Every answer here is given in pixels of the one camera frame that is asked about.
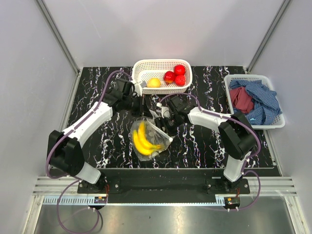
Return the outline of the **polka dot zip top bag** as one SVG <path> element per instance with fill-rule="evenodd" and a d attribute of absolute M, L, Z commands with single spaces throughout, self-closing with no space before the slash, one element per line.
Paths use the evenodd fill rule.
<path fill-rule="evenodd" d="M 156 111 L 151 111 L 151 114 L 152 114 L 152 118 L 135 121 L 132 124 L 131 130 L 130 130 L 130 139 L 133 145 L 133 150 L 136 156 L 138 157 L 139 161 L 149 161 L 153 159 L 154 157 L 158 156 L 161 152 L 167 150 L 169 145 L 173 142 L 173 137 L 169 136 L 168 134 L 166 134 L 165 132 L 163 132 L 162 130 L 156 127 L 155 125 Z M 133 143 L 133 131 L 138 130 L 139 124 L 142 121 L 145 122 L 145 127 L 146 127 L 145 135 L 146 135 L 147 140 L 151 142 L 152 144 L 162 146 L 160 150 L 152 153 L 151 156 L 143 156 L 142 154 L 140 154 L 136 150 L 134 143 Z"/>

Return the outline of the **yellow fake banana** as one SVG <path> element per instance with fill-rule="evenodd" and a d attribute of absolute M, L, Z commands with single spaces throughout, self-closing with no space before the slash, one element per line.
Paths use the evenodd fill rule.
<path fill-rule="evenodd" d="M 151 156 L 152 153 L 161 149 L 161 145 L 155 145 L 149 142 L 145 135 L 145 122 L 139 124 L 138 130 L 133 131 L 133 143 L 136 150 L 143 156 Z"/>

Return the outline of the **red fake tomato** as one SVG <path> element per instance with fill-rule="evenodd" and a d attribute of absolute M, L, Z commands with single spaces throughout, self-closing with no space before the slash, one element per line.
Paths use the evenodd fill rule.
<path fill-rule="evenodd" d="M 175 81 L 175 79 L 176 74 L 172 71 L 167 71 L 163 76 L 163 80 L 167 85 L 172 84 Z"/>

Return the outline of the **small red fake fruit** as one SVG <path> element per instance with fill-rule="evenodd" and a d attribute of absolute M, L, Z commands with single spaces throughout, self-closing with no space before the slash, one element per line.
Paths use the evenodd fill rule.
<path fill-rule="evenodd" d="M 175 78 L 175 84 L 177 86 L 184 86 L 186 83 L 186 77 L 184 75 L 178 75 Z"/>

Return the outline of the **red fake apple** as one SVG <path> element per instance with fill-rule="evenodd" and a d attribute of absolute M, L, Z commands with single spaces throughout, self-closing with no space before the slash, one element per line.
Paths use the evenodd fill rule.
<path fill-rule="evenodd" d="M 176 76 L 185 75 L 186 69 L 182 64 L 178 64 L 174 67 L 174 73 Z"/>

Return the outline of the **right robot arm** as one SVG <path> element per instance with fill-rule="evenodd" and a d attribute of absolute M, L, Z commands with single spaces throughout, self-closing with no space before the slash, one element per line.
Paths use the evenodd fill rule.
<path fill-rule="evenodd" d="M 161 111 L 161 117 L 156 119 L 156 125 L 168 135 L 175 135 L 178 126 L 192 124 L 218 132 L 228 154 L 224 179 L 221 187 L 226 193 L 238 189 L 238 180 L 243 176 L 245 161 L 258 144 L 258 138 L 242 113 L 221 114 L 208 111 L 196 105 L 173 97 L 166 106 L 160 101 L 156 105 Z"/>

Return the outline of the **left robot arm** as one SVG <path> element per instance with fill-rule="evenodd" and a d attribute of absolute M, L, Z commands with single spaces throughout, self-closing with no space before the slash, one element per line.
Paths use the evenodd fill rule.
<path fill-rule="evenodd" d="M 65 175 L 88 182 L 94 193 L 105 188 L 101 172 L 84 159 L 82 147 L 87 139 L 114 114 L 127 110 L 141 116 L 145 110 L 142 90 L 146 82 L 118 79 L 114 88 L 104 89 L 98 102 L 77 122 L 63 131 L 53 131 L 49 135 L 46 170 L 55 167 Z"/>

